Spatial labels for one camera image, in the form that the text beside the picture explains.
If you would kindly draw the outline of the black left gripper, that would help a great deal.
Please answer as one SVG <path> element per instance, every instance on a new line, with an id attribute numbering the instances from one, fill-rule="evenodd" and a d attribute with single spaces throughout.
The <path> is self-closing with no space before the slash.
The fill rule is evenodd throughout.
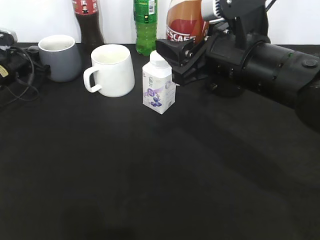
<path id="1" fill-rule="evenodd" d="M 51 73 L 50 66 L 40 61 L 38 46 L 17 47 L 17 41 L 14 31 L 0 29 L 0 85 L 4 87 L 13 82 L 30 87 L 37 78 L 42 81 Z"/>

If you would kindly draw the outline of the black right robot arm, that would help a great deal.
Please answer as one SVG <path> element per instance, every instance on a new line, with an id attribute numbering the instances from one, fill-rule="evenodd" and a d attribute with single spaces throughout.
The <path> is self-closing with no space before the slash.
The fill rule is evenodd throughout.
<path id="1" fill-rule="evenodd" d="M 320 57 L 271 44 L 263 0 L 204 0 L 201 15 L 216 20 L 209 36 L 193 40 L 156 41 L 180 86 L 205 80 L 220 97 L 244 90 L 295 110 L 308 127 L 320 130 Z"/>

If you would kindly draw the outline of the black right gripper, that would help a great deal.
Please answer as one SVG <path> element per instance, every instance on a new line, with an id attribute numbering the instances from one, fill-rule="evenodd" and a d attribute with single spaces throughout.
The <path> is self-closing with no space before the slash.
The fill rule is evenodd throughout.
<path id="1" fill-rule="evenodd" d="M 172 81 L 177 85 L 186 86 L 207 79 L 207 57 L 213 73 L 209 84 L 212 93 L 220 97 L 239 97 L 245 91 L 238 80 L 246 58 L 258 44 L 270 42 L 266 2 L 203 0 L 201 16 L 206 22 L 225 20 L 213 28 L 208 49 L 205 40 L 195 43 L 192 39 L 158 39 L 156 51 L 171 66 Z"/>

